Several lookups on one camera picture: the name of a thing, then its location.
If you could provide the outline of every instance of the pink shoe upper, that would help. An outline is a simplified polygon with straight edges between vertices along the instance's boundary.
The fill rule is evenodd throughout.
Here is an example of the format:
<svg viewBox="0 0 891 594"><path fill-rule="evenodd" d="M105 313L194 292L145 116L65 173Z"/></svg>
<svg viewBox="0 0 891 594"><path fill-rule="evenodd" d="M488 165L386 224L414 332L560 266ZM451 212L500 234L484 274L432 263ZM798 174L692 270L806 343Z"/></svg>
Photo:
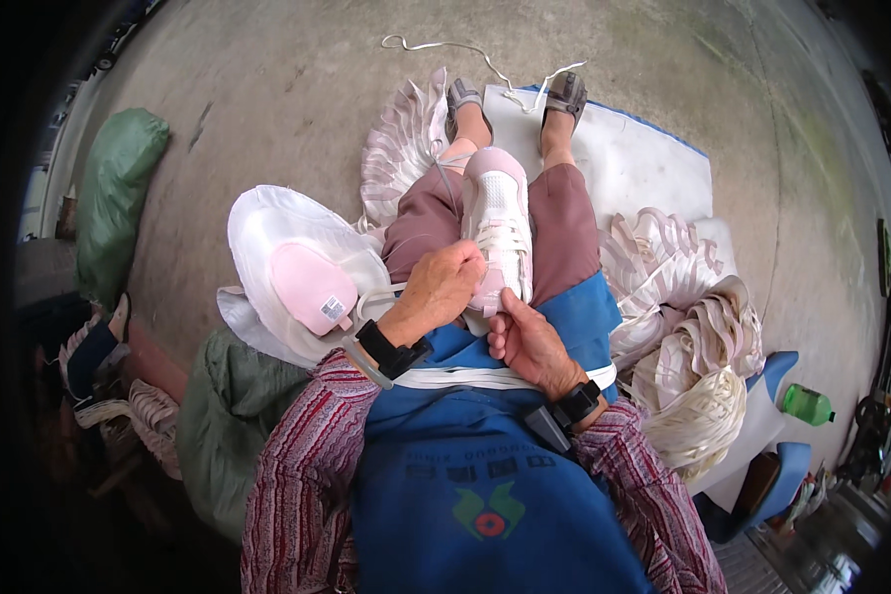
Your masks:
<svg viewBox="0 0 891 594"><path fill-rule="evenodd" d="M503 311L501 289L531 301L531 228L528 181L521 164L500 148L486 147L468 160L463 175L462 237L479 245L487 269L468 307L485 317Z"/></svg>

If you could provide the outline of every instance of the plastic bottle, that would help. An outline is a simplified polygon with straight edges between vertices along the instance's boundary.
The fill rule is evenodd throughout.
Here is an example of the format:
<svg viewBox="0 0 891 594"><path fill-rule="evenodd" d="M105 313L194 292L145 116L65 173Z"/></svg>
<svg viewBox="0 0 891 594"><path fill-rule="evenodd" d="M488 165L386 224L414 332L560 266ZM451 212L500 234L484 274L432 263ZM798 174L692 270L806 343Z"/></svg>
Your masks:
<svg viewBox="0 0 891 594"><path fill-rule="evenodd" d="M832 402L829 398L800 384L789 386L782 401L782 410L814 427L826 421L830 423L835 421L835 413L832 412Z"/></svg>

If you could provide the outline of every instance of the red striped sleeve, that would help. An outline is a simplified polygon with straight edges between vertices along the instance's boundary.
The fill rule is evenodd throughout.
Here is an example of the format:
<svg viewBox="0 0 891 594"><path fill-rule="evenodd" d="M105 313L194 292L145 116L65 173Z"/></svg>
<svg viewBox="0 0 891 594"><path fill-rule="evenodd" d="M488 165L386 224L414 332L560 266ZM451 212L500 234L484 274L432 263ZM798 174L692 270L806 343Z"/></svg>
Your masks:
<svg viewBox="0 0 891 594"><path fill-rule="evenodd" d="M355 572L346 500L380 387L343 350L312 376L257 460L242 538L244 592L333 591L350 586Z"/></svg>
<svg viewBox="0 0 891 594"><path fill-rule="evenodd" d="M726 592L723 572L686 485L641 429L642 413L618 398L575 440L592 474L610 483L618 519L660 592Z"/></svg>

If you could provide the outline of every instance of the person's leg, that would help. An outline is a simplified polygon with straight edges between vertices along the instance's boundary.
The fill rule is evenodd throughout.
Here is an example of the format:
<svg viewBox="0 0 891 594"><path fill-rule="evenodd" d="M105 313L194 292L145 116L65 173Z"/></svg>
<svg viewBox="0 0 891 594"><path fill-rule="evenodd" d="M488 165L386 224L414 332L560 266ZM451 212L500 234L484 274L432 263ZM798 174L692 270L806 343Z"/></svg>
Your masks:
<svg viewBox="0 0 891 594"><path fill-rule="evenodd" d="M75 399L73 408L92 398L96 369L124 339L128 315L128 296L122 295L112 319L107 323L100 321L93 326L83 342L73 351L69 362L66 363L69 391Z"/></svg>
<svg viewBox="0 0 891 594"><path fill-rule="evenodd" d="M474 153L491 143L491 133L475 103L456 112L458 133L440 160ZM392 282L405 282L423 255L459 240L462 220L462 174L467 159L444 166L445 177L432 166L399 200L399 215L387 229L383 261Z"/></svg>
<svg viewBox="0 0 891 594"><path fill-rule="evenodd" d="M537 307L600 270L594 208L574 165L574 116L549 109L542 130L544 171L528 186L532 238L532 299Z"/></svg>

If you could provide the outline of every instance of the right hand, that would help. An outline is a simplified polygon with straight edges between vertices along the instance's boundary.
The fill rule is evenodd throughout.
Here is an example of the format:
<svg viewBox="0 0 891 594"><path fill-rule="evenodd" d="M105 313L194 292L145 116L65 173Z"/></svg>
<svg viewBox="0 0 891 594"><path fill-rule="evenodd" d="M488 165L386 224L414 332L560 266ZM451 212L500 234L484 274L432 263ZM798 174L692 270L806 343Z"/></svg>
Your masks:
<svg viewBox="0 0 891 594"><path fill-rule="evenodd" d="M412 346L462 314L485 270L486 259L471 240L423 255L399 300L376 325L393 346Z"/></svg>
<svg viewBox="0 0 891 594"><path fill-rule="evenodd" d="M501 290L505 312L489 321L488 353L503 360L524 379L535 384L554 402L574 386L587 382L587 374L568 356L554 326L507 287Z"/></svg>

